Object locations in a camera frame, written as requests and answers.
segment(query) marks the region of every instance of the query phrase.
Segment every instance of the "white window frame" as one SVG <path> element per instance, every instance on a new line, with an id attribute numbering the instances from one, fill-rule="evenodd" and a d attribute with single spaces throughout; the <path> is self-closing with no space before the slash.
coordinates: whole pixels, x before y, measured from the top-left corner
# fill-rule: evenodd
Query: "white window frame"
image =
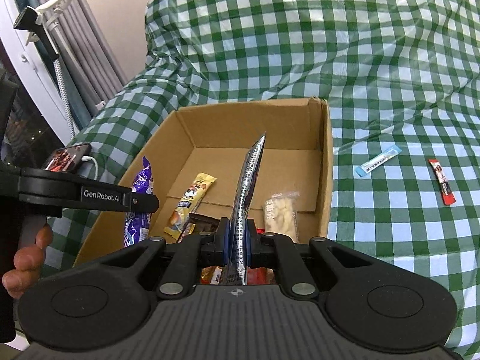
<path id="1" fill-rule="evenodd" d="M 15 0 L 0 0 L 1 41 L 38 110 L 60 141 L 67 145 L 71 137 L 62 99 L 35 45 L 29 43 L 25 46 L 27 31 L 14 30 L 18 14 Z"/>

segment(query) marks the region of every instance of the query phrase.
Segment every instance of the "smartphone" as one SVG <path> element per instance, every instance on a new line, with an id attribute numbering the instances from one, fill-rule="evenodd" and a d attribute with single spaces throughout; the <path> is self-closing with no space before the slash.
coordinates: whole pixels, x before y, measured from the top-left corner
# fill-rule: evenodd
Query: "smartphone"
<path id="1" fill-rule="evenodd" d="M 51 172 L 74 173 L 82 164 L 82 157 L 88 155 L 92 146 L 83 143 L 55 150 L 45 162 L 44 169 Z"/>

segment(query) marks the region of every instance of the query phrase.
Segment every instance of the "white charging cable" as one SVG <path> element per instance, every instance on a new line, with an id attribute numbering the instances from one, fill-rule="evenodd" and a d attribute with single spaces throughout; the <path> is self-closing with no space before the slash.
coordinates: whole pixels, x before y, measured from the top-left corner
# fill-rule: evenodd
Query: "white charging cable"
<path id="1" fill-rule="evenodd" d="M 84 155 L 82 157 L 82 161 L 92 161 L 94 166 L 95 166 L 95 177 L 93 178 L 93 180 L 97 180 L 97 177 L 98 177 L 98 162 L 96 159 L 94 159 L 93 157 L 89 156 L 89 155 Z"/>

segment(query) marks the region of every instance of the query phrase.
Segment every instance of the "beige wall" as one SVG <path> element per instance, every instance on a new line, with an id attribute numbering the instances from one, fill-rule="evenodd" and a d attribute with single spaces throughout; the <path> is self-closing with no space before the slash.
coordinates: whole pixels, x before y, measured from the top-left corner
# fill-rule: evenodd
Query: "beige wall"
<path id="1" fill-rule="evenodd" d="M 149 0 L 87 1 L 127 78 L 132 78 L 145 63 L 143 18 Z"/>

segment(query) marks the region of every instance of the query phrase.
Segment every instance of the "yellow snack package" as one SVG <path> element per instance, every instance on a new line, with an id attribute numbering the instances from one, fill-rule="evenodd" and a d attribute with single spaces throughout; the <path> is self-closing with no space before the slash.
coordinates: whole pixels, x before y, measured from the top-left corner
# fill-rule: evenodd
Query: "yellow snack package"
<path id="1" fill-rule="evenodd" d="M 205 173 L 197 174 L 193 183 L 183 194 L 164 231 L 178 240 L 185 230 L 189 214 L 195 212 L 208 188 L 217 180 Z"/>

